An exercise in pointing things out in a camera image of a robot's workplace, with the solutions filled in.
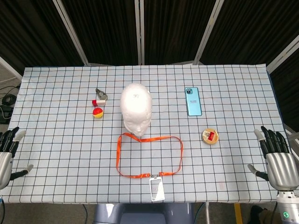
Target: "smartphone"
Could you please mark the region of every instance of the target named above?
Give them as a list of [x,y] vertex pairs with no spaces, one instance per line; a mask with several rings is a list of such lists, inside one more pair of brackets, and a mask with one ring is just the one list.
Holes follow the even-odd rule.
[[201,105],[197,87],[185,87],[187,111],[189,116],[201,116]]

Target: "grid tablecloth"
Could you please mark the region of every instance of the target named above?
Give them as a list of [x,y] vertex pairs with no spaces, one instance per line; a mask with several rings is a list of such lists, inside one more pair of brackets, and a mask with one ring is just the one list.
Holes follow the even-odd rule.
[[[284,133],[271,82],[262,65],[163,65],[26,68],[9,128],[27,134],[13,171],[33,170],[1,191],[8,202],[151,202],[149,179],[120,177],[116,142],[127,132],[120,96],[130,83],[153,98],[152,121],[143,138],[175,135],[184,144],[182,170],[163,177],[165,202],[259,202],[276,191],[247,164],[265,170],[253,133],[264,125]],[[188,117],[185,87],[198,87],[202,116]],[[94,119],[95,88],[108,95],[102,119]],[[206,145],[201,133],[218,131]],[[179,164],[175,140],[137,143],[124,137],[121,171],[136,175],[172,171]]]

